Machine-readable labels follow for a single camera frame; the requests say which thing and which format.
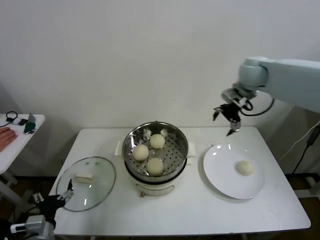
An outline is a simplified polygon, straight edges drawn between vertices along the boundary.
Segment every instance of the black cable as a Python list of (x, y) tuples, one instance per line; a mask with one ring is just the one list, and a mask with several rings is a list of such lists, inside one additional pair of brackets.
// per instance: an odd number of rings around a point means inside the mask
[(15, 213), (16, 206), (14, 204), (12, 204), (12, 206), (13, 206), (13, 224), (16, 224), (16, 213)]
[(295, 171), (296, 171), (297, 168), (299, 167), (302, 159), (304, 159), (305, 153), (306, 153), (306, 151), (307, 151), (307, 149), (308, 149), (309, 147), (310, 147), (309, 144), (307, 144), (307, 145), (305, 146), (305, 149), (304, 149), (304, 151), (303, 151), (303, 153), (302, 153), (302, 156), (301, 156), (301, 158), (300, 158), (300, 161), (299, 161), (298, 164), (295, 166), (295, 169), (293, 170), (292, 174), (295, 174)]
[(8, 116), (9, 114), (15, 114), (15, 117), (14, 117), (11, 121), (7, 122), (6, 124), (1, 125), (0, 128), (3, 128), (3, 127), (5, 127), (5, 126), (9, 125), (9, 124), (12, 123), (14, 120), (16, 120), (16, 118), (18, 117), (18, 113), (17, 113), (16, 111), (8, 111), (8, 112), (5, 114), (5, 117), (6, 117), (6, 118), (9, 118), (9, 116)]
[(255, 114), (246, 114), (246, 113), (242, 112), (242, 110), (241, 110), (241, 109), (240, 109), (240, 112), (242, 113), (242, 115), (247, 116), (247, 117), (259, 116), (259, 115), (262, 115), (262, 114), (264, 114), (264, 113), (268, 112), (268, 111), (272, 108), (272, 106), (274, 105), (274, 103), (275, 103), (275, 99), (274, 99), (274, 98), (272, 98), (272, 101), (271, 101), (271, 103), (270, 103), (270, 106), (268, 106), (268, 108), (267, 108), (266, 110), (264, 110), (264, 111), (262, 111), (262, 112), (259, 112), (259, 113), (255, 113)]
[(29, 238), (32, 238), (32, 237), (36, 237), (38, 235), (39, 235), (38, 233), (31, 233), (31, 234), (25, 236), (24, 239), (29, 239)]
[(29, 208), (29, 209), (25, 212), (25, 214), (27, 214), (28, 212), (30, 212), (30, 211), (32, 211), (33, 209), (36, 209), (36, 208), (37, 208), (36, 206)]

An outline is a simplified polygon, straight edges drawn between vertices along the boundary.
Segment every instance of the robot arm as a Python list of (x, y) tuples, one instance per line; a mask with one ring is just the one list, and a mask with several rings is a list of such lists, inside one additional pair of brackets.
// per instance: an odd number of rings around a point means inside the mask
[(256, 91), (274, 99), (320, 113), (320, 62), (250, 57), (240, 65), (238, 81), (221, 94), (226, 104), (216, 107), (213, 120), (222, 113), (230, 122), (227, 136), (239, 131), (242, 109), (251, 111)]

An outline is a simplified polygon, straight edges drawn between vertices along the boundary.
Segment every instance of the table leg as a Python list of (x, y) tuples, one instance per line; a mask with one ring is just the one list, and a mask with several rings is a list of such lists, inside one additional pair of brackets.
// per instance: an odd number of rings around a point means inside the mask
[(0, 181), (0, 192), (3, 193), (3, 196), (16, 205), (18, 208), (22, 210), (26, 210), (29, 204), (22, 199), (18, 194), (16, 194), (12, 189), (10, 189), (7, 185), (5, 185), (2, 181)]

